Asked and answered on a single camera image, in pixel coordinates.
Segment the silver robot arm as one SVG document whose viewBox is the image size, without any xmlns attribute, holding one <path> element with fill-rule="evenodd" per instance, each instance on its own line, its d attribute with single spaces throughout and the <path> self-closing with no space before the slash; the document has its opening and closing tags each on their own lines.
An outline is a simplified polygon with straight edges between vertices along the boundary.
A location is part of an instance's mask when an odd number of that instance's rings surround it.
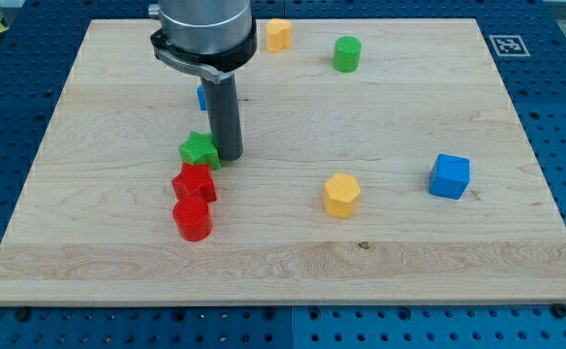
<svg viewBox="0 0 566 349">
<path fill-rule="evenodd" d="M 214 84 L 231 78 L 257 50 L 250 0 L 160 0 L 154 56 Z"/>
</svg>

